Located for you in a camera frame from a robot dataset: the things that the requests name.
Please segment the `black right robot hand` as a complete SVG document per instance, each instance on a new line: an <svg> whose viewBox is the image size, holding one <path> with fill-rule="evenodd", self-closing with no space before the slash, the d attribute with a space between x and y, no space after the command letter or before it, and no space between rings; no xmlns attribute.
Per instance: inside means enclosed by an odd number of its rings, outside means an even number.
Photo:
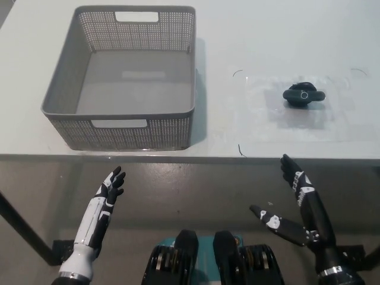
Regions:
<svg viewBox="0 0 380 285"><path fill-rule="evenodd" d="M275 235L298 246L308 247L315 255L317 273L343 265L335 233L319 193L305 171L288 155L280 159L283 179L291 187L303 223L298 224L257 205L249 209Z"/></svg>

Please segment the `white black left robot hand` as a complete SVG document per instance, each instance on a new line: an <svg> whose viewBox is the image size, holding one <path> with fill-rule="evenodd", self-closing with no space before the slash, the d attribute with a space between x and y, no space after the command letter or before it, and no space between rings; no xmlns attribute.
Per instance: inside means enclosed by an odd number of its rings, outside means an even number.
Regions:
<svg viewBox="0 0 380 285"><path fill-rule="evenodd" d="M75 244L83 244L94 250L102 246L103 238L118 196L124 190L125 172L118 166L102 182L95 196L90 200L75 237Z"/></svg>

